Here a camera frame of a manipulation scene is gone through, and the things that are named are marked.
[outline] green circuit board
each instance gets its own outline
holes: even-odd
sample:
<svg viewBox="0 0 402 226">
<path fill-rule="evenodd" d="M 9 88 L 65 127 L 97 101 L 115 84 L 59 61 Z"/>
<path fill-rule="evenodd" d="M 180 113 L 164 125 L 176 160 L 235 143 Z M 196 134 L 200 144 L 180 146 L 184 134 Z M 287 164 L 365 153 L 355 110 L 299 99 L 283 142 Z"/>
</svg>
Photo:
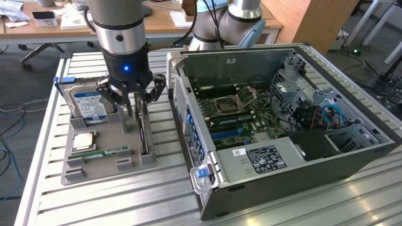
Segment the green circuit board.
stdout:
<svg viewBox="0 0 402 226">
<path fill-rule="evenodd" d="M 267 104 L 268 92 L 250 86 L 239 89 L 235 95 L 198 100 L 211 136 L 242 130 L 236 136 L 212 137 L 216 150 L 276 139 L 286 132 Z"/>
</svg>

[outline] motherboard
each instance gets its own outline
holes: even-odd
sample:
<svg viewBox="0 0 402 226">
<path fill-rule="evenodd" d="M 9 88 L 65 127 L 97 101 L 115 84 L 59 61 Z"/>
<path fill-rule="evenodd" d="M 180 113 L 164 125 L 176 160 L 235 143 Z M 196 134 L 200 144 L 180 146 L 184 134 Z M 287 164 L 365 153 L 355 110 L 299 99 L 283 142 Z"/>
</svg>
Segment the motherboard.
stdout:
<svg viewBox="0 0 402 226">
<path fill-rule="evenodd" d="M 254 84 L 196 92 L 216 150 L 276 139 L 286 131 L 270 107 L 268 90 Z"/>
</svg>

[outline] hard drive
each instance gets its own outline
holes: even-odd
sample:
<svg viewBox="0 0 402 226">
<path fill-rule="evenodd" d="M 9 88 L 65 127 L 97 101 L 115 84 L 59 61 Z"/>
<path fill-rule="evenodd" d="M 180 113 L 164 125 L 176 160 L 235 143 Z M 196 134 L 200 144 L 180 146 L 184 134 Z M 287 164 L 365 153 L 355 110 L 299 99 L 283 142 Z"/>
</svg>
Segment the hard drive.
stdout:
<svg viewBox="0 0 402 226">
<path fill-rule="evenodd" d="M 107 121 L 107 114 L 116 112 L 116 107 L 96 91 L 96 81 L 96 78 L 64 78 L 59 82 L 72 117 L 83 117 L 87 124 Z"/>
</svg>

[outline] white paper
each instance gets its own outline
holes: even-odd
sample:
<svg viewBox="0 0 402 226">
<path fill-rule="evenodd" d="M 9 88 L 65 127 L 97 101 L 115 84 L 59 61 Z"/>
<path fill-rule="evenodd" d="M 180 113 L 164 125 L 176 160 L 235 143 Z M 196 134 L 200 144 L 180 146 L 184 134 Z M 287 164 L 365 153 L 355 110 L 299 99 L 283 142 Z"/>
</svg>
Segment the white paper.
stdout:
<svg viewBox="0 0 402 226">
<path fill-rule="evenodd" d="M 5 26 L 8 28 L 12 28 L 12 27 L 21 27 L 24 25 L 28 25 L 28 23 L 24 21 L 24 22 L 17 22 L 17 23 L 5 23 Z"/>
<path fill-rule="evenodd" d="M 184 20 L 182 12 L 170 12 L 171 19 L 174 20 L 175 26 L 178 28 L 190 28 L 192 22 Z"/>
</svg>

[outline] white cable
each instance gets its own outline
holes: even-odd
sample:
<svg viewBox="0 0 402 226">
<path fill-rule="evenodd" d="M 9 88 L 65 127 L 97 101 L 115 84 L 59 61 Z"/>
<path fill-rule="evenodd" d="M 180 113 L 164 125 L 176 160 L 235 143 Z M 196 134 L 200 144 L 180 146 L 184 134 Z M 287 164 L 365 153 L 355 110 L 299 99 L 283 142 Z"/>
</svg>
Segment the white cable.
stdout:
<svg viewBox="0 0 402 226">
<path fill-rule="evenodd" d="M 48 101 L 49 99 L 39 99 L 39 100 L 33 100 L 33 101 L 29 101 L 24 104 L 21 104 L 17 108 L 15 109 L 8 109 L 8 110 L 4 110 L 3 108 L 0 108 L 0 111 L 3 112 L 13 112 L 13 111 L 21 111 L 21 112 L 40 112 L 43 110 L 45 110 L 45 108 L 41 108 L 41 109 L 37 109 L 37 110 L 31 110 L 31 111 L 24 111 L 23 108 L 25 108 L 27 106 L 29 106 L 31 104 L 35 104 L 35 103 L 39 103 L 39 102 L 43 102 L 43 101 Z"/>
<path fill-rule="evenodd" d="M 163 5 L 160 5 L 160 4 L 156 4 L 156 3 L 152 3 L 152 2 L 148 2 L 148 1 L 144 1 L 143 4 L 144 4 L 144 5 L 151 5 L 151 6 L 158 6 L 158 7 L 160 7 L 160 8 L 167 8 L 167 9 L 171 9 L 171 10 L 180 10 L 180 9 L 182 9 L 182 7 L 180 7 L 180 8 L 172 8 L 172 7 L 163 6 Z"/>
</svg>

